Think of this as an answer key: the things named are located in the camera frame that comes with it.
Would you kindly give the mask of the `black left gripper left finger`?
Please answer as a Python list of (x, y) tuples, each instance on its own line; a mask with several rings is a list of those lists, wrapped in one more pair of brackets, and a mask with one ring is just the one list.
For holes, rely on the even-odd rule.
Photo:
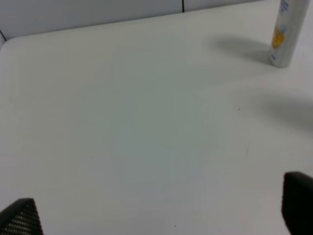
[(1, 235), (43, 235), (33, 198), (21, 198), (0, 212)]

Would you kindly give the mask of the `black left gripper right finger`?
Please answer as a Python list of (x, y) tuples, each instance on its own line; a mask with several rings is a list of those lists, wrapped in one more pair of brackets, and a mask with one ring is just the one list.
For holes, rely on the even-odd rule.
[(284, 175), (281, 213), (291, 235), (313, 233), (313, 178), (302, 172)]

